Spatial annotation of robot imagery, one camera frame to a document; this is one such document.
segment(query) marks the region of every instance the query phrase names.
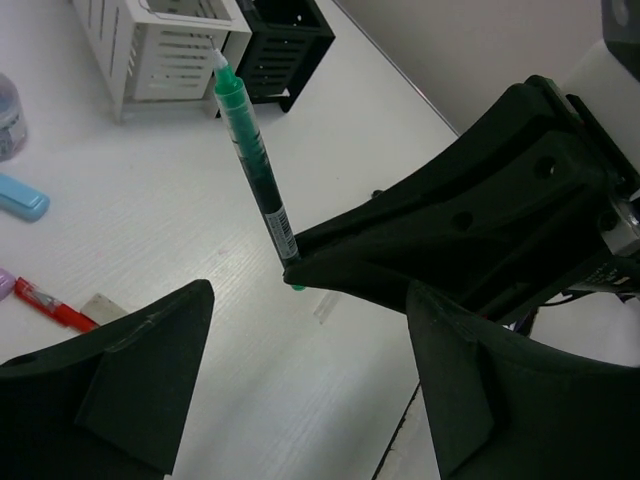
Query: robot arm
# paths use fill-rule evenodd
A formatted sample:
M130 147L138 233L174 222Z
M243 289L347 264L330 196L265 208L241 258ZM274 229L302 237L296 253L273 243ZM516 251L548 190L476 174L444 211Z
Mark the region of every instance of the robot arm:
M299 234L285 281L405 312L417 280L502 324L560 292L633 295L639 188L580 98L533 76L420 170Z

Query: mounting hole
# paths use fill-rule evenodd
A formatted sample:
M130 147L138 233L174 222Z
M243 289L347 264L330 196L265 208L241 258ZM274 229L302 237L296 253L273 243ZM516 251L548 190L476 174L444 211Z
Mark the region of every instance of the mounting hole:
M629 7L625 0L613 0L611 2L611 8L613 9L613 16L621 27L626 27L629 23Z
M616 212L604 212L602 215L600 215L600 218L598 218L598 228L601 232L610 232L611 230L616 228L616 225L618 225L619 221L620 217Z
M469 212L460 212L451 219L451 226L459 232L466 232L473 224L473 215Z
M555 171L556 161L551 157L542 157L536 162L535 167L533 167L533 173L535 173L536 178L540 180L551 178Z

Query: white wall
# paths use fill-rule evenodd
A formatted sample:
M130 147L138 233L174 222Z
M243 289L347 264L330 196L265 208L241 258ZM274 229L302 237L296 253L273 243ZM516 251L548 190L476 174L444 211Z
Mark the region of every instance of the white wall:
M459 132L531 74L561 83L599 0L337 0Z

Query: black plastic part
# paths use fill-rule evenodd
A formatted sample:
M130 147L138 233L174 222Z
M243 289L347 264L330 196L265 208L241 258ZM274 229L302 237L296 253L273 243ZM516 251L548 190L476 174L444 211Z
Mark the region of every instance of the black plastic part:
M612 192L640 186L586 113L542 77L510 87L420 170L298 234L302 260L285 282L404 312L420 280L492 321L518 321L615 261L598 220ZM617 293L619 280L591 283Z
M162 479L173 471L213 290L200 280L0 367L2 478Z
M253 32L237 74L252 103L288 112L335 36L313 0L237 2Z
M602 34L611 54L640 81L640 2L602 0Z
M407 319L442 480L637 478L640 369L541 345L418 282Z

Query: purple object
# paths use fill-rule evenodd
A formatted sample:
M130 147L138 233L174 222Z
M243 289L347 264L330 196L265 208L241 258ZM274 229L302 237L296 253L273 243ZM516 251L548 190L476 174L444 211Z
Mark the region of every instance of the purple object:
M0 268L0 300L4 300L11 292L13 292L15 284L16 277Z

